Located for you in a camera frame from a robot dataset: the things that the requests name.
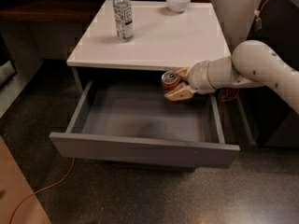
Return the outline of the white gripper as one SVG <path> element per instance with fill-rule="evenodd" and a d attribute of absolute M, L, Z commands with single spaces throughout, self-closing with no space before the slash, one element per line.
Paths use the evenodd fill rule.
<path fill-rule="evenodd" d="M 179 84 L 176 88 L 168 91 L 164 97 L 172 102 L 182 101 L 190 99 L 195 93 L 208 94 L 213 93 L 216 89 L 210 84 L 208 80 L 208 66 L 209 61 L 197 63 L 192 69 L 185 67 L 177 70 L 177 75 L 182 80 L 187 80 L 189 85 L 186 83 Z"/>

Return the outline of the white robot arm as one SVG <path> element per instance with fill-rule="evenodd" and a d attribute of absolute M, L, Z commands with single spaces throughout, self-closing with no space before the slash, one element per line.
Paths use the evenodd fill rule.
<path fill-rule="evenodd" d="M 245 41 L 230 57 L 203 61 L 177 70 L 176 75 L 181 82 L 165 93 L 169 101 L 187 100 L 196 93 L 208 94 L 222 88 L 266 86 L 299 114 L 299 72 L 261 41 Z"/>

